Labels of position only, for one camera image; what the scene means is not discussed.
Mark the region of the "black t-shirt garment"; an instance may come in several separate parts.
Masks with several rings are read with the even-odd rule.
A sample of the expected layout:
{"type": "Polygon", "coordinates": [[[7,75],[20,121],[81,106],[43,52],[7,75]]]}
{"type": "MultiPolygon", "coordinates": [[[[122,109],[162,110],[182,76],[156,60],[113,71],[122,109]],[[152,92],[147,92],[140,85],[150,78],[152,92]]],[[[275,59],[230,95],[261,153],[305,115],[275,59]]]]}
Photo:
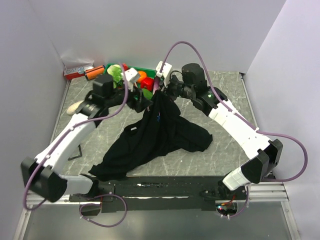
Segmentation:
{"type": "Polygon", "coordinates": [[[104,182],[121,179],[154,158],[179,149],[203,152],[210,146],[213,136],[181,117],[179,107],[169,96],[158,90],[151,100],[153,104],[144,111],[142,119],[124,128],[102,162],[93,165],[89,174],[104,182]]]}

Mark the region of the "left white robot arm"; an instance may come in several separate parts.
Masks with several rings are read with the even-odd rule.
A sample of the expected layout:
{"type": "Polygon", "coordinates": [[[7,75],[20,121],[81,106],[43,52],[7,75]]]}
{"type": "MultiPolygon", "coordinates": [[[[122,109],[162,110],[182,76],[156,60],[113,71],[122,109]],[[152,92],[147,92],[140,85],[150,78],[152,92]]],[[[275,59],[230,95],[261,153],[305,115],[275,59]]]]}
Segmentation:
{"type": "Polygon", "coordinates": [[[111,75],[99,75],[56,139],[35,158],[26,157],[22,161],[20,168],[25,191],[32,191],[51,203],[66,194],[81,194],[87,201],[95,200],[99,195],[98,181],[82,174],[63,176],[65,164],[103,120],[114,117],[124,106],[140,113],[151,105],[152,101],[144,96],[143,90],[129,79],[115,88],[111,75]]]}

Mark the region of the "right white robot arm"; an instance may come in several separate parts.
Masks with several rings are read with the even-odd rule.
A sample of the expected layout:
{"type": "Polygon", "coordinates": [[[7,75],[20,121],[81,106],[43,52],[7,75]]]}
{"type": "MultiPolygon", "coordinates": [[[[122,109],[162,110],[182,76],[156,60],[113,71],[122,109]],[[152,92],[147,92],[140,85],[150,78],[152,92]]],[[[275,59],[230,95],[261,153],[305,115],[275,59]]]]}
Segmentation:
{"type": "Polygon", "coordinates": [[[237,117],[228,97],[218,88],[208,86],[199,64],[184,65],[182,81],[173,75],[173,67],[167,62],[160,61],[155,71],[163,79],[163,89],[169,96],[191,100],[195,108],[224,128],[248,157],[247,162],[221,180],[218,193],[223,199],[230,199],[241,186],[260,183],[278,165],[283,144],[258,133],[237,117]]]}

